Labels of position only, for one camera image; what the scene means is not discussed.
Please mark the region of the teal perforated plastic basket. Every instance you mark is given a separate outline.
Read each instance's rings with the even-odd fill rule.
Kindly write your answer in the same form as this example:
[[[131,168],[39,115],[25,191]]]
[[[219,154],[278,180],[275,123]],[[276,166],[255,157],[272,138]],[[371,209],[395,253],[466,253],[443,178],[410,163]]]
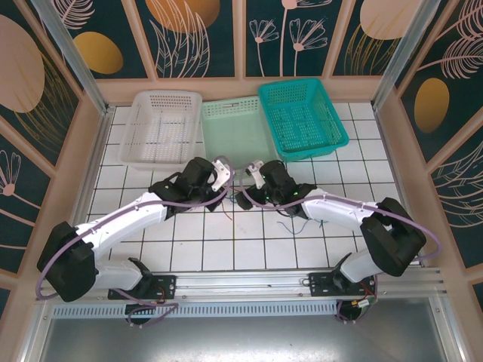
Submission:
[[[349,136],[317,78],[264,84],[258,97],[283,161],[326,156],[348,145]]]

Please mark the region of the light green plastic basket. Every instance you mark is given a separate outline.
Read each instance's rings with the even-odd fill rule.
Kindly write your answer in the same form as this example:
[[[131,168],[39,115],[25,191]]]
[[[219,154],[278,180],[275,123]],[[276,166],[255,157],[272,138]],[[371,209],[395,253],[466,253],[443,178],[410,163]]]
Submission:
[[[278,158],[257,96],[204,102],[201,127],[206,157],[226,156],[238,175],[250,163]]]

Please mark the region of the grey metal sheet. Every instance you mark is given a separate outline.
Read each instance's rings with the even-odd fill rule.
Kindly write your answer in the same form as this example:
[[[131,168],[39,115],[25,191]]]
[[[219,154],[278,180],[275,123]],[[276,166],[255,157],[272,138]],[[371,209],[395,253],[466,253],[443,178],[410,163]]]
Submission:
[[[470,362],[441,298],[383,299],[354,323],[332,315],[60,319],[45,306],[21,362]]]

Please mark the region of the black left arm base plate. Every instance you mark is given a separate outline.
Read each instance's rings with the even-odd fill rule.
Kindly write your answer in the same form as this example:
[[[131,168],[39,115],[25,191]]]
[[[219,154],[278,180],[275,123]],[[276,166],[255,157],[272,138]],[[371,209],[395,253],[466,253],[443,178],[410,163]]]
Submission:
[[[151,275],[143,277],[133,289],[125,290],[125,293],[142,300],[173,299],[176,286],[175,275]]]

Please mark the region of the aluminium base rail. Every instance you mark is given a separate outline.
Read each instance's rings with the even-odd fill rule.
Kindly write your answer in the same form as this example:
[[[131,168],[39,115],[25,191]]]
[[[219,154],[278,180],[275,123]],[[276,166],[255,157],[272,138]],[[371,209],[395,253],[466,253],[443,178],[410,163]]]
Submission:
[[[132,263],[99,265],[91,271],[77,273],[65,281],[48,281],[41,276],[35,286],[39,300],[60,297],[65,302],[84,300],[106,293],[108,299],[128,299],[125,290],[133,289],[143,277],[175,275],[177,286],[173,300],[262,301],[268,299],[351,299],[358,296],[311,296],[309,274],[322,270],[293,271],[233,271],[152,273]],[[412,298],[445,294],[447,288],[439,270],[410,267],[400,277],[382,274],[374,276],[375,296],[379,298]]]

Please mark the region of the aluminium frame post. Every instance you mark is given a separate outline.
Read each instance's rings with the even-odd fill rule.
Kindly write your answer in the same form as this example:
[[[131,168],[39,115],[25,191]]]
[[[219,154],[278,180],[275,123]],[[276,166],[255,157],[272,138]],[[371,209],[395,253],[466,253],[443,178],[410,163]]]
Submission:
[[[380,107],[391,93],[395,81],[400,76],[414,49],[420,43],[420,39],[423,37],[432,18],[435,16],[440,2],[441,0],[422,0],[422,3],[416,10],[371,100],[372,109],[375,113],[379,112]]]
[[[31,2],[40,18],[45,22],[48,31],[65,55],[67,62],[72,67],[78,80],[82,83],[82,86],[91,98],[96,109],[102,115],[105,115],[109,110],[109,104],[104,99],[90,69],[82,59],[67,28],[58,17],[54,6],[50,0],[31,0]]]

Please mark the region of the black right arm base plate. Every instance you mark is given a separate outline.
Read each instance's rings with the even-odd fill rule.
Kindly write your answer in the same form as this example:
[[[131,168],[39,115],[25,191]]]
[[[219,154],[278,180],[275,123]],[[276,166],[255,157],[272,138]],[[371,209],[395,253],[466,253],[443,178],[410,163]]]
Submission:
[[[339,272],[314,272],[309,274],[311,296],[366,296],[376,294],[374,277],[351,282]]]

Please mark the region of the white perforated plastic basket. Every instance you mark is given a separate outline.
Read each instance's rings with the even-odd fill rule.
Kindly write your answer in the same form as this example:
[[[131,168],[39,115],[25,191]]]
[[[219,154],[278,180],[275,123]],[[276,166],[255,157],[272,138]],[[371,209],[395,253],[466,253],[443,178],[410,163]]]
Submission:
[[[181,90],[146,90],[132,103],[118,162],[136,170],[182,171],[194,157],[202,96]]]

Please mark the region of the aluminium side rail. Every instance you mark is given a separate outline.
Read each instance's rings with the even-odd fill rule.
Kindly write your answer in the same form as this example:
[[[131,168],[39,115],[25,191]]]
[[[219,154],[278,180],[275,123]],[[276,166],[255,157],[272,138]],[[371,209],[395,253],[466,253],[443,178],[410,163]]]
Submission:
[[[109,136],[109,129],[114,113],[115,107],[108,105],[106,111],[100,116],[97,132],[94,135],[91,147],[91,153],[88,157],[87,166],[69,219],[70,225],[82,224],[88,216],[91,199],[97,181],[97,173],[100,169],[100,163],[104,155],[104,148]]]
[[[429,228],[427,218],[423,215],[424,206],[418,201],[422,195],[419,187],[425,182],[423,159],[399,99],[387,100],[378,109],[377,120],[389,153],[401,202],[415,222]]]

